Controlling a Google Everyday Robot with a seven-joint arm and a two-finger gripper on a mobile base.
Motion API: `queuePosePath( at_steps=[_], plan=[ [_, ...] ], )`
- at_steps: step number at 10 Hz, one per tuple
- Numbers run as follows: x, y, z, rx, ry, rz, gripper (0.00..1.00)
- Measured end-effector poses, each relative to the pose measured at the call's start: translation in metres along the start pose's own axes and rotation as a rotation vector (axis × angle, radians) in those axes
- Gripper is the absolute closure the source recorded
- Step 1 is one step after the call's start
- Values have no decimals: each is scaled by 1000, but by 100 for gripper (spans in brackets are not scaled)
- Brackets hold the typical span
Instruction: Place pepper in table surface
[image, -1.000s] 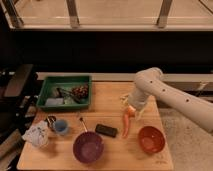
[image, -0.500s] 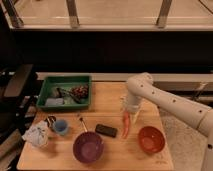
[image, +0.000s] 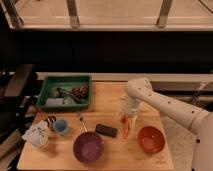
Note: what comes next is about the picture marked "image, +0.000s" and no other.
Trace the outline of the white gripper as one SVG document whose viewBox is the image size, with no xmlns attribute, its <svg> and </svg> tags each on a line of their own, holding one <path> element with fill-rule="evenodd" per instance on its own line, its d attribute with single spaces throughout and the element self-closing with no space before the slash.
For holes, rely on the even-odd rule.
<svg viewBox="0 0 213 171">
<path fill-rule="evenodd" d="M 140 102 L 129 96 L 121 98 L 121 110 L 120 116 L 124 117 L 127 115 L 130 118 L 135 117 L 138 114 Z"/>
</svg>

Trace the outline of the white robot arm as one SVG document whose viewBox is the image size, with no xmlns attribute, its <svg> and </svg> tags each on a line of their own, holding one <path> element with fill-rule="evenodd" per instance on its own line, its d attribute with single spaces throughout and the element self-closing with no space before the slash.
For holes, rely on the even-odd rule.
<svg viewBox="0 0 213 171">
<path fill-rule="evenodd" d="M 141 102 L 163 112 L 196 135 L 192 171 L 213 171 L 213 112 L 155 92 L 145 77 L 129 80 L 124 90 L 124 114 L 134 118 Z"/>
</svg>

